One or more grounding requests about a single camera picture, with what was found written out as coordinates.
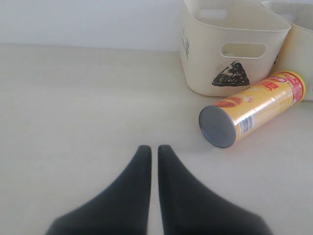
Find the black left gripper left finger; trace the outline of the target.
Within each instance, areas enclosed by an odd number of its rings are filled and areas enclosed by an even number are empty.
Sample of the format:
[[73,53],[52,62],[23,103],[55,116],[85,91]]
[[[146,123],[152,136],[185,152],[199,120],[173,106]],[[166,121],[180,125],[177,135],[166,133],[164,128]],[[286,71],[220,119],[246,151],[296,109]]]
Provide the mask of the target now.
[[57,218],[48,235],[145,235],[151,197],[152,151],[138,147],[121,174],[99,195]]

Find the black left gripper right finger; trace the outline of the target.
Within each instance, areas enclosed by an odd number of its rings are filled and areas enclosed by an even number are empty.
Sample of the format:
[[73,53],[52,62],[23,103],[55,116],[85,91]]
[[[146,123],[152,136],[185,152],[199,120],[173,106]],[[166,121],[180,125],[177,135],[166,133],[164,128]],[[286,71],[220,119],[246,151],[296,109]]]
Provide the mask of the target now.
[[255,235],[252,213],[203,185],[169,145],[158,148],[158,190],[166,235]]

